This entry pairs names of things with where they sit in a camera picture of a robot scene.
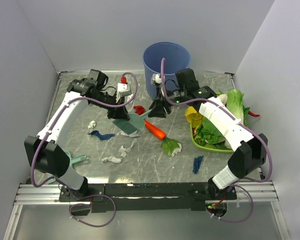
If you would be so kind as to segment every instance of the gray wall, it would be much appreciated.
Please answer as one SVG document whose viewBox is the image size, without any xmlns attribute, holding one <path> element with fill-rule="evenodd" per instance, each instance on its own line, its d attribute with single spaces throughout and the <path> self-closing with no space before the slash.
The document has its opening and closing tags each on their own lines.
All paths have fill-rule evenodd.
<svg viewBox="0 0 300 240">
<path fill-rule="evenodd" d="M 293 240 L 300 240 L 300 0 L 276 0 L 247 51 L 235 84 L 261 114 L 273 181 Z"/>
<path fill-rule="evenodd" d="M 0 239 L 30 168 L 27 135 L 45 124 L 56 71 L 15 0 L 0 0 Z"/>
<path fill-rule="evenodd" d="M 17 0 L 57 71 L 141 70 L 156 42 L 235 73 L 274 0 Z"/>
</svg>

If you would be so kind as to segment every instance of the green brush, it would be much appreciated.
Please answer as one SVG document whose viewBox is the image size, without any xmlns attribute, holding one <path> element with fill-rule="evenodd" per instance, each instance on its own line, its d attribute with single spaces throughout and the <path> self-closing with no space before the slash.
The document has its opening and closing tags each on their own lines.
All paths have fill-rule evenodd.
<svg viewBox="0 0 300 240">
<path fill-rule="evenodd" d="M 116 125 L 119 129 L 124 131 L 126 134 L 130 135 L 134 133 L 137 130 L 141 130 L 145 127 L 145 118 L 148 116 L 148 114 L 151 112 L 151 110 L 146 111 L 145 113 L 138 115 L 134 112 L 128 113 L 128 116 L 130 118 L 129 121 L 124 119 L 115 119 L 113 120 L 113 124 Z"/>
</svg>

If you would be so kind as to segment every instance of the gray tabletop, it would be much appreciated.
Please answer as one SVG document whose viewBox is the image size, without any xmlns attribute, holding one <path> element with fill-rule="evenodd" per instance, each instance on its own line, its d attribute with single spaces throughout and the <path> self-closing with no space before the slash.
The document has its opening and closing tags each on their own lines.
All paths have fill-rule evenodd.
<svg viewBox="0 0 300 240">
<path fill-rule="evenodd" d="M 65 96 L 67 86 L 73 79 L 82 79 L 87 72 L 62 73 L 60 84 L 50 113 L 50 118 L 56 112 Z M 121 74 L 109 74 L 108 86 L 116 86 Z M 134 112 L 133 106 L 141 105 L 148 109 L 152 103 L 147 94 L 145 75 L 136 74 L 138 92 L 133 104 L 127 106 L 128 112 Z M 233 89 L 229 74 L 198 72 L 196 79 L 200 86 L 208 85 L 214 91 L 227 92 Z M 223 169 L 231 154 L 211 153 L 202 151 L 191 141 L 190 126 L 185 118 L 187 106 L 172 108 L 167 118 L 148 118 L 147 120 L 163 130 L 171 139 L 182 144 L 182 151 L 174 157 L 167 156 L 161 149 L 161 141 L 154 137 L 146 128 L 141 130 L 141 136 L 132 138 L 117 134 L 120 130 L 107 118 L 107 111 L 100 107 L 89 105 L 76 120 L 68 133 L 68 141 L 63 150 L 72 156 L 85 154 L 87 160 L 74 165 L 74 169 L 88 178 L 90 183 L 173 183 L 173 182 L 206 182 L 209 178 Z M 110 140 L 101 141 L 96 136 L 88 135 L 90 121 L 96 122 L 95 130 L 101 134 L 117 134 Z M 102 158 L 120 157 L 119 148 L 135 144 L 121 163 L 101 162 Z M 203 155 L 203 161 L 197 174 L 194 174 L 194 158 Z M 258 178 L 254 171 L 250 174 Z"/>
</svg>

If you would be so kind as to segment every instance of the trash can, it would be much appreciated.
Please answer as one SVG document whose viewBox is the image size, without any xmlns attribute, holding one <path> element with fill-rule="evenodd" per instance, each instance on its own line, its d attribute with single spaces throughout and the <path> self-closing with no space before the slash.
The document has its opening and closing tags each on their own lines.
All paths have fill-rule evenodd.
<svg viewBox="0 0 300 240">
<path fill-rule="evenodd" d="M 146 91 L 152 99 L 156 97 L 156 86 L 151 85 L 151 77 L 153 74 L 160 74 L 162 58 L 165 58 L 165 81 L 171 79 L 176 83 L 175 73 L 181 69 L 188 68 L 191 62 L 188 51 L 176 43 L 158 42 L 149 46 L 143 53 L 143 64 Z M 168 81 L 165 86 L 167 90 L 173 91 L 177 89 L 172 81 Z"/>
</svg>

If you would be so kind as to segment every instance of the blue cloth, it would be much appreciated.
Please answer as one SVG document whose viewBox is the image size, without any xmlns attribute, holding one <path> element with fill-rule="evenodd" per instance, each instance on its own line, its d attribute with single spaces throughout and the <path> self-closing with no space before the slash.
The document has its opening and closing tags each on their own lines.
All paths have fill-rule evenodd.
<svg viewBox="0 0 300 240">
<path fill-rule="evenodd" d="M 108 134 L 102 135 L 102 134 L 100 134 L 100 132 L 98 130 L 93 130 L 92 132 L 88 132 L 88 135 L 94 135 L 94 136 L 98 137 L 101 141 L 109 140 L 110 138 L 115 136 L 115 134 L 113 134 L 113 133 L 108 133 Z"/>
<path fill-rule="evenodd" d="M 194 174 L 197 174 L 197 172 L 199 171 L 199 168 L 200 168 L 200 165 L 201 165 L 201 162 L 202 162 L 203 158 L 204 158 L 204 156 L 198 156 L 198 157 L 194 158 L 194 161 L 193 161 L 193 170 L 192 170 L 192 172 Z"/>
</svg>

